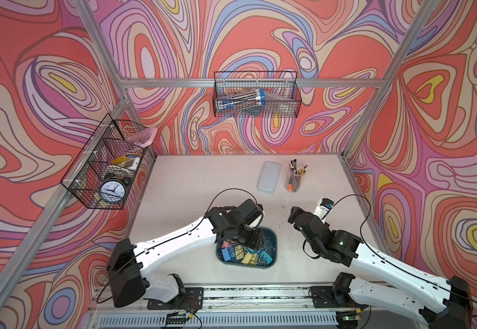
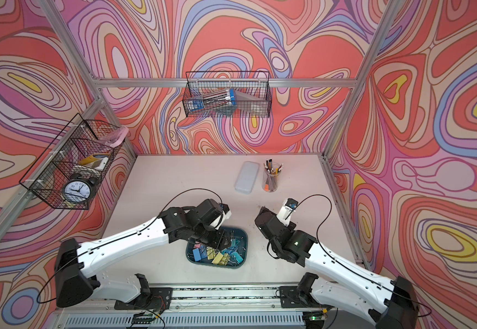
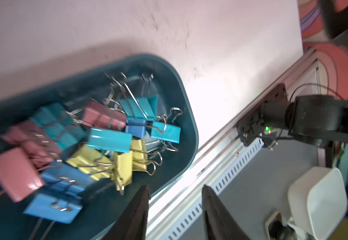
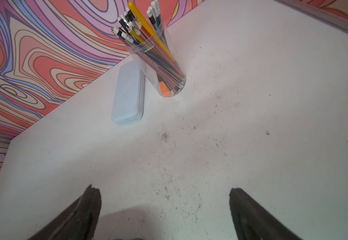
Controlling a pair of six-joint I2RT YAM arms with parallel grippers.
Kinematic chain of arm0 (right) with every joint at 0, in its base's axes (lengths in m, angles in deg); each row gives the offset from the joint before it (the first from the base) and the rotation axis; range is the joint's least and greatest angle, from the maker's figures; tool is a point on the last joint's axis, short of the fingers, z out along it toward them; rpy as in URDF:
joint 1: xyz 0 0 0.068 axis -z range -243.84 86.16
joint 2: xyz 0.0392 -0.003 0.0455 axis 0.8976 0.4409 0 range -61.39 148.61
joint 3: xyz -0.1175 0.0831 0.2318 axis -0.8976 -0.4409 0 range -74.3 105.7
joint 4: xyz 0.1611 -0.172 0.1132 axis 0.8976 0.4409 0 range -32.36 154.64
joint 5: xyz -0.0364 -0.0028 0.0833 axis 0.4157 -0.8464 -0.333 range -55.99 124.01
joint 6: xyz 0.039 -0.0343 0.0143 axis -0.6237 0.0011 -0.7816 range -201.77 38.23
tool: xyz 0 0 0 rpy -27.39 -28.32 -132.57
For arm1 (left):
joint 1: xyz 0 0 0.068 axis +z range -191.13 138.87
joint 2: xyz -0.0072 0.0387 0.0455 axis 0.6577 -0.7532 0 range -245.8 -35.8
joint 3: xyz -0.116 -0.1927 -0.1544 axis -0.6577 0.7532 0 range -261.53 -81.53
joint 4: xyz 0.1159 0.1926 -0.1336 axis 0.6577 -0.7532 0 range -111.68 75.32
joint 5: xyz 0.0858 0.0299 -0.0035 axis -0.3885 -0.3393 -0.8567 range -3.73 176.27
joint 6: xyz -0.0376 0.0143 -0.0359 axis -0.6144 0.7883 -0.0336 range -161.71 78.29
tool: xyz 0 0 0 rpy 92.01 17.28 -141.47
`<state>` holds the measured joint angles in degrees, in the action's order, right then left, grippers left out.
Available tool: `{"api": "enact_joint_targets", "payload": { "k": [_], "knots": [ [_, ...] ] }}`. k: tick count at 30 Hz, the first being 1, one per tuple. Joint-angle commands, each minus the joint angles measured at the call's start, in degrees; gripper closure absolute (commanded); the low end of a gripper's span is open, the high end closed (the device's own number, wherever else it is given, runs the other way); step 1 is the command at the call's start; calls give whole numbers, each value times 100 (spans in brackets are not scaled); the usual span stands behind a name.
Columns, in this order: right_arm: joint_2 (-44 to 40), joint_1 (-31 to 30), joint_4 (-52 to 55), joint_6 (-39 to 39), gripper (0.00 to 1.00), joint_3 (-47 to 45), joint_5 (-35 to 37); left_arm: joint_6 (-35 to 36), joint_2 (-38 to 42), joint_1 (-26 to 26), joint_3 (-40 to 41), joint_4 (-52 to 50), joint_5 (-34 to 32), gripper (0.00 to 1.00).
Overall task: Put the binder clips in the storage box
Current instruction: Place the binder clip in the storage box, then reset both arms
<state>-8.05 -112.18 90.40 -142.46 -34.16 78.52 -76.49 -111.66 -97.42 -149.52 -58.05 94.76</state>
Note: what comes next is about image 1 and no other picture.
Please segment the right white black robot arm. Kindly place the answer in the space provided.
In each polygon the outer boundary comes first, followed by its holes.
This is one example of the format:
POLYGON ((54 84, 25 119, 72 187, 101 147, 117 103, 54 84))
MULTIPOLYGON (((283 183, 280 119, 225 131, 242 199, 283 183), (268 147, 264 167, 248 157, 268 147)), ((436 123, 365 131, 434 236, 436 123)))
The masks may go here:
POLYGON ((307 212, 294 206, 288 222, 302 233, 317 257, 377 277, 377 285, 341 272, 326 300, 339 307, 368 306, 417 321, 427 328, 471 328, 469 283, 428 274, 378 251, 345 230, 331 230, 322 220, 326 208, 307 212))

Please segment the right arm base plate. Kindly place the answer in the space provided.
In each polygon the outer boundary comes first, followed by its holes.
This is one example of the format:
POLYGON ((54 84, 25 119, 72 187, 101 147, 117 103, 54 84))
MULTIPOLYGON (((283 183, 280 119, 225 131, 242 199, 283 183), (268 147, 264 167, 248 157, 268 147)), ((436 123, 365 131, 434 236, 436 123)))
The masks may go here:
POLYGON ((365 310, 366 304, 359 304, 348 293, 336 290, 333 286, 312 286, 308 290, 315 308, 353 308, 365 310))

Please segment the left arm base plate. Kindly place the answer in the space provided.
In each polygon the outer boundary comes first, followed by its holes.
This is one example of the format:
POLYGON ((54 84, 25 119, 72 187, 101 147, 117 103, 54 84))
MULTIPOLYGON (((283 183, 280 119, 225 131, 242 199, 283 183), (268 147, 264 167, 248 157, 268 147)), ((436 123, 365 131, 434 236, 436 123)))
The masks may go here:
POLYGON ((161 310, 187 310, 196 313, 204 304, 204 289, 201 287, 186 288, 169 302, 148 300, 147 309, 150 311, 161 310))

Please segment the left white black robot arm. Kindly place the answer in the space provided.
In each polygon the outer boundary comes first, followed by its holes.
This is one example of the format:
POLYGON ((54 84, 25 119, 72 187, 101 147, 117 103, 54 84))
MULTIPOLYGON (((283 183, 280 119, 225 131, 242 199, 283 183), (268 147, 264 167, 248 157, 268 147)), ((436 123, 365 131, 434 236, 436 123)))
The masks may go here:
POLYGON ((183 294, 177 274, 163 275, 157 270, 195 249, 221 241, 263 248, 264 232, 259 227, 263 218, 263 206, 248 199, 239 206, 210 208, 190 225, 160 238, 139 243, 123 239, 106 267, 114 306, 123 308, 141 298, 167 303, 183 294))

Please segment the blue binder clip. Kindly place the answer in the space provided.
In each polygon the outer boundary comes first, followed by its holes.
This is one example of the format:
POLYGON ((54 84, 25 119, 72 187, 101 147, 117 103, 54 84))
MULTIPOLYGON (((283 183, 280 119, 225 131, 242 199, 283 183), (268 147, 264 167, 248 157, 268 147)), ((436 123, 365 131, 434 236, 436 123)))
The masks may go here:
POLYGON ((230 245, 227 248, 227 251, 228 251, 231 259, 237 259, 237 260, 241 259, 241 256, 242 256, 242 247, 241 246, 230 245))
POLYGON ((223 260, 225 262, 228 262, 231 260, 231 256, 230 256, 230 253, 229 253, 229 250, 226 248, 226 249, 222 249, 221 250, 221 253, 222 253, 222 257, 223 257, 223 260))

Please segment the yellow binder clip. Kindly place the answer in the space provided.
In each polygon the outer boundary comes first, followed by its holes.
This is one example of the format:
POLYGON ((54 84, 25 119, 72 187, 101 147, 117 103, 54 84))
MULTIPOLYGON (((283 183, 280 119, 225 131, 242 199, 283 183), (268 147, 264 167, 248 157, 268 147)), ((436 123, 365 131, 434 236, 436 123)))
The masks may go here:
POLYGON ((251 253, 246 253, 244 258, 242 259, 241 263, 243 265, 248 265, 248 266, 256 266, 258 264, 259 260, 259 255, 258 254, 251 254, 251 253))

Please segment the teal binder clip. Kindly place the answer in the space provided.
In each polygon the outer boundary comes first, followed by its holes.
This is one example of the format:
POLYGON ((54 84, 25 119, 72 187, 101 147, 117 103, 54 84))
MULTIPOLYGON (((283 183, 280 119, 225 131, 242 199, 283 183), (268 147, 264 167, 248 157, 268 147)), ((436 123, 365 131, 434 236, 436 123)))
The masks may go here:
POLYGON ((263 263, 270 265, 273 262, 273 258, 266 252, 260 253, 260 257, 263 260, 263 263))

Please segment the dark teal storage tray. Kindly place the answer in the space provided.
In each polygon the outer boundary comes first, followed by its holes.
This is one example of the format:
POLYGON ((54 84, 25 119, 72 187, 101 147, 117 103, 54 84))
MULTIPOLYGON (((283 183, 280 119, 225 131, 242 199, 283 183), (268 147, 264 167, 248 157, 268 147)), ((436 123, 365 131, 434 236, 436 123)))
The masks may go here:
POLYGON ((238 243, 232 243, 232 242, 229 242, 230 245, 233 245, 233 246, 241 246, 242 247, 242 256, 241 256, 241 259, 231 259, 230 261, 228 262, 225 262, 223 260, 223 257, 222 257, 222 253, 221 253, 221 246, 223 244, 223 241, 220 241, 216 244, 216 258, 223 264, 226 264, 226 265, 235 265, 235 266, 239 266, 239 267, 248 267, 248 268, 259 268, 259 269, 268 269, 270 267, 272 267, 276 260, 277 260, 277 251, 278 251, 278 240, 277 240, 277 237, 274 233, 274 231, 272 231, 271 229, 268 229, 268 228, 262 228, 262 231, 264 233, 264 245, 259 249, 259 250, 254 250, 254 249, 251 249, 251 248, 247 248, 245 247, 244 245, 241 245, 241 244, 238 244, 238 243), (263 260, 261 259, 260 257, 260 253, 266 251, 272 258, 273 258, 273 262, 270 264, 270 265, 267 265, 265 263, 263 263, 263 260), (255 254, 258 254, 259 255, 259 260, 258 260, 258 264, 256 266, 248 266, 248 265, 243 265, 241 263, 242 259, 244 258, 245 254, 246 253, 255 253, 255 254))

